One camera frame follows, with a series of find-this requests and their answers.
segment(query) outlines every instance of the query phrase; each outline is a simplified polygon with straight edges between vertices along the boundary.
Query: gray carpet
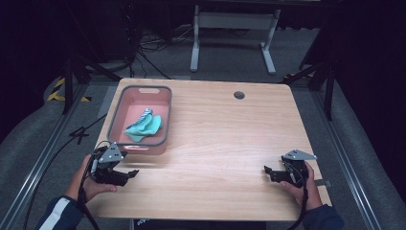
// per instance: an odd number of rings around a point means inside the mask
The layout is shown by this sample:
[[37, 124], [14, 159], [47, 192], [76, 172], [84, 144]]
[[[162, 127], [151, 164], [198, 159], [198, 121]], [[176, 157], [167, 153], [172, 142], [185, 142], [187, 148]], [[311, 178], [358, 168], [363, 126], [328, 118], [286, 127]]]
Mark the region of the gray carpet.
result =
[[[203, 81], [242, 81], [242, 82], [278, 82], [286, 74], [298, 72], [298, 67], [317, 30], [278, 30], [271, 45], [271, 55], [277, 69], [275, 76], [267, 74], [259, 49], [263, 33], [248, 32], [245, 35], [230, 34], [223, 31], [207, 31], [201, 37], [201, 51], [198, 71], [189, 71], [192, 43], [188, 40], [170, 45], [162, 51], [147, 53], [148, 59], [163, 73], [177, 79]], [[142, 57], [132, 65], [136, 78], [162, 78], [162, 75]], [[129, 78], [129, 69], [117, 72], [119, 76]], [[314, 152], [319, 157], [319, 165], [324, 178], [331, 181], [328, 188], [330, 198], [338, 213], [346, 222], [345, 229], [369, 229], [354, 198], [349, 182], [343, 174], [339, 156], [333, 140], [329, 137], [323, 114], [318, 110], [314, 96], [324, 95], [309, 92], [305, 86], [307, 79], [291, 85], [304, 126]], [[55, 149], [60, 149], [68, 140], [69, 133], [79, 127], [88, 127], [97, 121], [109, 107], [116, 82], [104, 76], [93, 76], [84, 95], [91, 97], [89, 103], [78, 103], [65, 129], [60, 130], [60, 138]], [[54, 88], [53, 82], [44, 92], [44, 99]], [[338, 84], [334, 88], [332, 125], [335, 127], [351, 164], [356, 170], [360, 182], [369, 198], [381, 229], [403, 229], [406, 226], [404, 202], [395, 191], [389, 178], [379, 164], [371, 143], [359, 125], [356, 116], [348, 105]], [[30, 117], [22, 121], [1, 144], [0, 173], [2, 202], [0, 216], [8, 212], [23, 182], [34, 166], [36, 159], [47, 145], [58, 121], [61, 119], [63, 102], [46, 102]], [[78, 140], [64, 148], [46, 172], [34, 199], [29, 229], [34, 227], [45, 210], [51, 197], [64, 192], [72, 174], [79, 166], [82, 157], [91, 152], [96, 145], [103, 120], [94, 124], [78, 145]], [[13, 229], [21, 229], [25, 211], [17, 219]], [[128, 229], [127, 219], [98, 218], [101, 229]], [[267, 229], [285, 229], [291, 222], [268, 222]], [[92, 229], [84, 219], [79, 229]]]

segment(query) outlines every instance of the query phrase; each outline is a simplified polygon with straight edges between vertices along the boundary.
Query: pink plastic bin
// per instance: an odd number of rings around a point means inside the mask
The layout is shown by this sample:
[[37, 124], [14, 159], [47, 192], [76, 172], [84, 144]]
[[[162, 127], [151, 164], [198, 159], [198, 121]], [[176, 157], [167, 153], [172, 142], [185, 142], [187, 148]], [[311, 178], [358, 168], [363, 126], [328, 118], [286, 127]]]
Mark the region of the pink plastic bin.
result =
[[[129, 85], [123, 89], [107, 133], [109, 142], [116, 142], [121, 151], [131, 154], [162, 154], [167, 148], [172, 92], [166, 86]], [[136, 122], [146, 108], [161, 115], [163, 126], [140, 142], [132, 141], [125, 128]]]

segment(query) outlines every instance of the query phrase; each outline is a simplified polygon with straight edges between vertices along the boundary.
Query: circular hole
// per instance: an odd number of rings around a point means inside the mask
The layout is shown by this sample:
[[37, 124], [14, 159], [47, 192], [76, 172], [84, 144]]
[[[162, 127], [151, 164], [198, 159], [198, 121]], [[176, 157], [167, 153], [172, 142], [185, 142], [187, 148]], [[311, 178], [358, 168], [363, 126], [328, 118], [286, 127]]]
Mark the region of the circular hole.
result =
[[241, 92], [241, 91], [237, 91], [237, 92], [234, 93], [234, 97], [241, 100], [241, 99], [245, 98], [245, 94], [243, 92]]

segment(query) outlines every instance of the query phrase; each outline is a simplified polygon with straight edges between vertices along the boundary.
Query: metal rail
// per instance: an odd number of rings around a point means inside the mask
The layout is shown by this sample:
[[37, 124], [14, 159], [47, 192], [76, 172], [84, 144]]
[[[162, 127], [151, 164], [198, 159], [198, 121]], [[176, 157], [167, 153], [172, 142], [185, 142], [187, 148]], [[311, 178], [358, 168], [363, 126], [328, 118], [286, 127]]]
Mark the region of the metal rail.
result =
[[78, 91], [74, 98], [74, 103], [72, 104], [71, 109], [65, 114], [62, 115], [59, 121], [56, 124], [56, 127], [51, 134], [50, 139], [45, 145], [43, 151], [40, 153], [38, 159], [36, 160], [33, 169], [28, 174], [26, 180], [23, 183], [18, 195], [14, 199], [9, 211], [4, 216], [1, 224], [0, 230], [10, 230], [14, 228], [14, 225], [21, 216], [21, 213], [24, 211], [24, 208], [30, 201], [31, 196], [33, 195], [35, 187], [38, 185], [39, 178], [42, 174], [45, 173], [45, 168], [50, 163], [53, 158], [57, 146], [57, 142], [63, 130], [65, 129], [69, 119], [74, 113], [75, 107], [80, 102], [80, 99], [84, 95], [87, 86], [80, 84], [78, 86]]
[[314, 91], [311, 92], [311, 96], [317, 105], [321, 117], [323, 117], [328, 133], [331, 136], [331, 140], [334, 143], [334, 146], [337, 150], [340, 167], [343, 170], [344, 176], [349, 182], [351, 192], [361, 212], [362, 218], [364, 219], [368, 229], [372, 230], [382, 229], [378, 222], [378, 219], [376, 218], [375, 213], [373, 212], [372, 206], [368, 201], [364, 188], [361, 182], [359, 181], [354, 168], [352, 167], [347, 152], [340, 141], [340, 138], [335, 130], [335, 127], [332, 121], [330, 121], [326, 116], [322, 97], [320, 96], [320, 94]]

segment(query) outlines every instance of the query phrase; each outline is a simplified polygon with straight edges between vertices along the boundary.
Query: sleeve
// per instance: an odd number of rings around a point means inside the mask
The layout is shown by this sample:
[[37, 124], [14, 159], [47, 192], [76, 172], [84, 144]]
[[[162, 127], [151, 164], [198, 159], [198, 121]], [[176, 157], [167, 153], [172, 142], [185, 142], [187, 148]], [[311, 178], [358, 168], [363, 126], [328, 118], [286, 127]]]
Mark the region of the sleeve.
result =
[[68, 196], [52, 199], [39, 220], [35, 230], [71, 230], [76, 229], [83, 213], [77, 207], [77, 202]]
[[304, 216], [303, 226], [305, 230], [341, 230], [344, 228], [344, 221], [333, 207], [325, 204], [310, 210]]

